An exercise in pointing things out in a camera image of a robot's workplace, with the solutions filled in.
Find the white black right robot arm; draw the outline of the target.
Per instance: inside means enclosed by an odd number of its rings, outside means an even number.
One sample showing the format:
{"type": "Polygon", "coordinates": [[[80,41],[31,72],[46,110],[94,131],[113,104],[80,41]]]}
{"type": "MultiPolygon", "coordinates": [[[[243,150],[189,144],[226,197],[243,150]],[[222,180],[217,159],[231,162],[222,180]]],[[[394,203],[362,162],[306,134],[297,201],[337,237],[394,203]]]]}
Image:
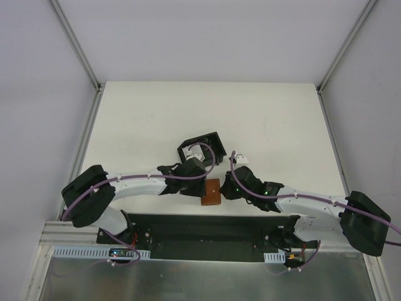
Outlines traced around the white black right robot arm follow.
{"type": "Polygon", "coordinates": [[[261,211],[286,213],[284,226],[269,237],[277,247],[289,249],[300,243],[332,241],[381,256],[390,216],[365,194],[349,196],[308,194],[278,182],[262,182],[250,168],[226,172],[221,194],[228,200],[245,199],[261,211]]]}

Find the black plastic card box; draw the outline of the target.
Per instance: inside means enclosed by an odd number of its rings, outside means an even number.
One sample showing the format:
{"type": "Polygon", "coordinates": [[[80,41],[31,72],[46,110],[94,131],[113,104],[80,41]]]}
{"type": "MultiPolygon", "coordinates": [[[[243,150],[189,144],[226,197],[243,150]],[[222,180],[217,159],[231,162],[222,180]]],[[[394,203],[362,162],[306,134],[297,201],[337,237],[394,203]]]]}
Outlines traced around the black plastic card box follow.
{"type": "Polygon", "coordinates": [[[204,160],[202,163],[206,167],[210,167],[213,162],[215,162],[215,165],[219,165],[227,155],[217,132],[211,132],[183,141],[177,148],[182,163],[186,161],[185,157],[188,151],[203,152],[204,160]]]}

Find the brown leather card holder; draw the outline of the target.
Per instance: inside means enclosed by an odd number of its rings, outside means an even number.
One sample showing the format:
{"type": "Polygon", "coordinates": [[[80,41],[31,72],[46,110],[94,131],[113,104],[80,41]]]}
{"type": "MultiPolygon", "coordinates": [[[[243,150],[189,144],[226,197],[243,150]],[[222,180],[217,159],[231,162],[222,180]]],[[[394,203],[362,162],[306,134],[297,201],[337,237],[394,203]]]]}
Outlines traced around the brown leather card holder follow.
{"type": "Polygon", "coordinates": [[[220,180],[208,179],[206,181],[206,195],[201,197],[202,206],[216,206],[221,204],[220,180]]]}

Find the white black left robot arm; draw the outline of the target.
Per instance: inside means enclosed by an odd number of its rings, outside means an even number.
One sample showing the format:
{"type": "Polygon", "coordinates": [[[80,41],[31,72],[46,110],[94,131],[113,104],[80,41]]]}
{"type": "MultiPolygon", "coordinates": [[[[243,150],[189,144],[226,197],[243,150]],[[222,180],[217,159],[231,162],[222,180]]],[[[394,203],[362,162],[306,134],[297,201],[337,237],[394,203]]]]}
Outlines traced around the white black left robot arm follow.
{"type": "Polygon", "coordinates": [[[76,228],[97,226],[117,243],[125,244],[132,238],[131,222],[125,213],[110,206],[112,202],[142,195],[203,196],[206,174],[205,165],[197,158],[133,175],[107,172],[97,164],[62,189],[66,205],[62,220],[71,221],[76,228]]]}

